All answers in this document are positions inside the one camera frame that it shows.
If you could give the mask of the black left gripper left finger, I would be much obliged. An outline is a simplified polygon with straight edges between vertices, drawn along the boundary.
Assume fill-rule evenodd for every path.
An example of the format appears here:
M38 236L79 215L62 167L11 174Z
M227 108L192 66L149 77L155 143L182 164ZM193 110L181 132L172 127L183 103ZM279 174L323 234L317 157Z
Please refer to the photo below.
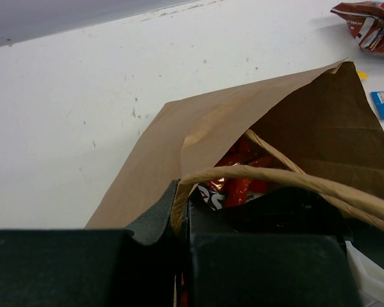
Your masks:
M172 306L177 186L125 228L0 230L0 306Z

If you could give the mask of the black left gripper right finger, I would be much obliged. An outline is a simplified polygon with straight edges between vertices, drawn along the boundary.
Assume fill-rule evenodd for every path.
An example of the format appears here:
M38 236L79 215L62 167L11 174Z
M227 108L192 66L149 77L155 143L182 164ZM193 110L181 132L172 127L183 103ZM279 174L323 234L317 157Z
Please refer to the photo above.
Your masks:
M361 306L345 252L318 235L237 233L188 203L189 306Z

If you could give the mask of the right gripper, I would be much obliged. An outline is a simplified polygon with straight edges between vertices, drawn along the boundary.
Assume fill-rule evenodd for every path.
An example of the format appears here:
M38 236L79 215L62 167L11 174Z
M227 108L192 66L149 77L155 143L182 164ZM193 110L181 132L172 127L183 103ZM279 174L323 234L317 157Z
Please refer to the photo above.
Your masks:
M353 222L323 197L305 189L284 187L245 205L228 207L219 215L238 232L281 235L323 235L342 248L384 248L384 233Z

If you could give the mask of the red fruit candy bag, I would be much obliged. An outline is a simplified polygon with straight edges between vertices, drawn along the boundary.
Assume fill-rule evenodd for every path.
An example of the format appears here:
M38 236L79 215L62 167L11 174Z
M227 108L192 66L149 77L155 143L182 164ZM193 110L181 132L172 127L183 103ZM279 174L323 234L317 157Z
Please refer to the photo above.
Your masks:
M246 136L240 137L216 163L219 166L247 165L269 168L275 158L255 149ZM244 205L269 191L270 183L253 178L217 178L198 185L200 194L213 210Z

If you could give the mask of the brown paper bag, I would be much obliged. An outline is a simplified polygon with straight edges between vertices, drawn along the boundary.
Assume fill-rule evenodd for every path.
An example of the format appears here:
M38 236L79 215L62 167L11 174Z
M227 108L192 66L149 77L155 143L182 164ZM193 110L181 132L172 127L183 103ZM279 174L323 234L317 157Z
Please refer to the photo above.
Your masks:
M212 168L244 134L328 201L384 230L384 131L351 62L169 102L140 136L89 229L123 228L171 181Z

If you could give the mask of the yellow snack bar wrapper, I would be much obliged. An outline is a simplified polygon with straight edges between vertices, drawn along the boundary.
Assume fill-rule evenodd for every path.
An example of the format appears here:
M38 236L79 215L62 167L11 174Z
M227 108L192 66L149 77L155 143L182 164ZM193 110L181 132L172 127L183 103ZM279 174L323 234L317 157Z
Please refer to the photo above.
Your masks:
M357 74L358 74L359 78L360 78L362 81L367 80L367 78L368 78L368 74L366 74L366 73L363 72L363 71L358 71Z

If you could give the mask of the red Doritos chip bag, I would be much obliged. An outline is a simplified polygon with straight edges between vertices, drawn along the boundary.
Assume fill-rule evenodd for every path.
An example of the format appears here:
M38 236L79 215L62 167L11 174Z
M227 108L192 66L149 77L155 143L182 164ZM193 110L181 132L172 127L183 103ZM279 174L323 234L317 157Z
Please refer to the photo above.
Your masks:
M384 57L384 2L340 3L330 12L346 21L361 50Z

